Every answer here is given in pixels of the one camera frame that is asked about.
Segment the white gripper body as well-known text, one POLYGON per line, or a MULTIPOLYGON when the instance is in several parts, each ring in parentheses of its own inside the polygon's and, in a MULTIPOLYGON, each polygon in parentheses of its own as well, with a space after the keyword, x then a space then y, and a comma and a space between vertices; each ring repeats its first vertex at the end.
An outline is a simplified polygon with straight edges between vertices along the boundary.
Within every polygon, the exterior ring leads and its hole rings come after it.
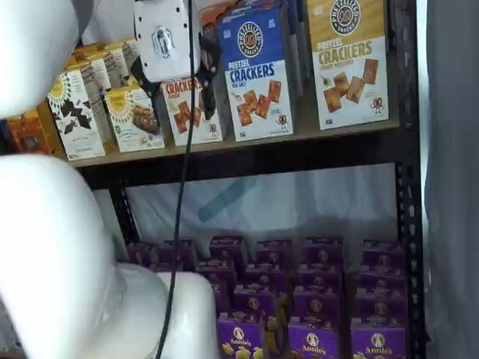
POLYGON ((136 1, 134 29, 147 80, 163 82, 197 73, 201 27, 194 1, 136 1))

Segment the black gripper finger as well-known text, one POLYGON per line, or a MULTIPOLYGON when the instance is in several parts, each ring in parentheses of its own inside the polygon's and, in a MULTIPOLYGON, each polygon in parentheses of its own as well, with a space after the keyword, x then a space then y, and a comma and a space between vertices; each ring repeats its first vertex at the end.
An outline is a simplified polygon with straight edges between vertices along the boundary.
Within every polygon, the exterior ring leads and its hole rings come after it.
POLYGON ((147 79, 146 75, 144 74, 142 62, 134 61, 130 67, 130 70, 132 76, 138 82, 139 87, 143 89, 151 99, 154 99, 159 92, 159 83, 151 82, 147 79))
POLYGON ((196 79, 201 84, 199 107, 205 115, 205 120, 210 120, 216 110, 213 79, 218 72, 222 51, 217 43, 204 35, 199 34, 198 38, 201 50, 200 67, 196 73, 196 79))

